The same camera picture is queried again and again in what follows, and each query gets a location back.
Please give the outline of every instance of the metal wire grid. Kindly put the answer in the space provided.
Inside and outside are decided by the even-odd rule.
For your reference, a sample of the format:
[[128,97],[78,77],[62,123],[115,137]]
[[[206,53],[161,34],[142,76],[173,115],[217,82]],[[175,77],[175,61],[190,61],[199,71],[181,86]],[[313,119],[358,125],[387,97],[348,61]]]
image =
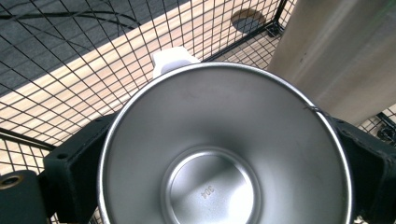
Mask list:
[[[396,123],[396,105],[391,106],[390,108],[384,110],[382,113],[384,113],[388,118]],[[359,125],[359,128],[367,133],[372,134],[373,136],[378,137],[378,132],[385,126],[386,124],[381,119],[379,119],[378,117],[372,117]],[[394,140],[387,140],[385,142],[387,142],[391,146],[396,147],[396,142]]]
[[[282,1],[169,1],[155,10],[156,1],[143,0],[140,7],[125,2],[128,7],[111,1],[0,4],[0,174],[42,172],[49,145],[119,110],[152,79],[154,51],[184,46],[201,60],[264,69],[279,40],[262,28]],[[282,25],[293,6],[287,3]],[[244,20],[244,8],[261,15]],[[237,25],[243,32],[231,26],[232,16],[241,17]],[[58,223],[56,215],[51,221]],[[92,221],[102,222],[97,211]]]
[[[236,32],[226,21],[226,17],[237,13],[238,9],[250,7],[260,11],[265,20],[270,21],[279,5],[279,1],[266,1],[265,4],[259,1],[224,1],[221,4],[218,1],[191,1],[181,4],[177,1],[171,4],[173,9],[164,14],[164,18],[154,20],[152,14],[158,12],[152,12],[151,3],[147,1],[145,3],[149,14],[140,20],[136,19],[136,23],[148,22],[134,28],[132,32],[135,34],[130,35],[122,25],[118,26],[119,30],[116,32],[107,31],[105,25],[109,21],[121,20],[120,15],[130,14],[135,18],[136,10],[132,5],[128,9],[116,12],[111,2],[85,3],[86,9],[78,13],[73,13],[73,7],[69,6],[69,2],[51,1],[43,4],[43,8],[51,4],[62,4],[63,10],[71,15],[55,22],[48,17],[44,9],[31,2],[35,6],[35,14],[41,15],[43,19],[40,20],[47,24],[39,31],[25,25],[19,19],[24,18],[23,15],[11,16],[10,10],[1,5],[3,13],[11,16],[1,27],[7,28],[15,23],[28,33],[28,37],[18,43],[14,43],[11,36],[0,34],[3,44],[8,46],[7,50],[17,51],[21,57],[21,60],[13,60],[19,62],[18,64],[10,63],[7,57],[2,60],[2,76],[12,73],[13,76],[24,79],[24,86],[17,88],[2,78],[1,86],[7,90],[7,94],[0,99],[0,109],[3,111],[0,118],[2,127],[59,145],[90,120],[120,109],[137,90],[151,80],[153,67],[150,53],[183,45],[195,57],[203,60],[246,35]],[[102,7],[107,7],[113,15],[106,14],[108,18],[99,18],[94,12],[103,10]],[[78,21],[78,16],[85,15],[85,12],[91,12],[96,19],[95,25],[90,28],[82,27]],[[60,27],[67,22],[74,23],[73,26],[78,31],[76,35],[63,34]],[[92,42],[89,31],[98,27],[103,32],[103,38]],[[250,26],[248,33],[257,28],[260,27]],[[57,35],[57,40],[62,41],[59,40],[55,45],[42,41],[42,35],[46,36],[47,33]],[[117,35],[120,35],[118,39],[109,42]],[[90,46],[79,49],[76,46],[82,45],[75,43],[76,38],[83,38]],[[35,48],[43,50],[31,53],[20,48],[28,41],[34,42]],[[106,45],[106,49],[98,47],[103,41],[110,43]],[[65,48],[62,52],[69,51],[73,55],[64,58],[57,50],[60,45]],[[85,49],[92,49],[91,55],[83,55]],[[53,60],[55,63],[48,67],[46,61],[41,62],[40,57],[44,55],[49,55],[47,60]],[[76,57],[79,58],[79,62],[66,63]],[[29,77],[29,72],[23,73],[24,66],[33,66],[35,69],[32,70],[38,71],[38,75]]]

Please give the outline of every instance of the gray cylinder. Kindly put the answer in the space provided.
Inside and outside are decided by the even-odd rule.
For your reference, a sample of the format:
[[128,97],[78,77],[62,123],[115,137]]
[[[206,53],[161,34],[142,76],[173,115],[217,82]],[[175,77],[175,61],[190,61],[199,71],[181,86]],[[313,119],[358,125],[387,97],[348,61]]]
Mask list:
[[299,0],[268,71],[358,124],[396,103],[396,1]]

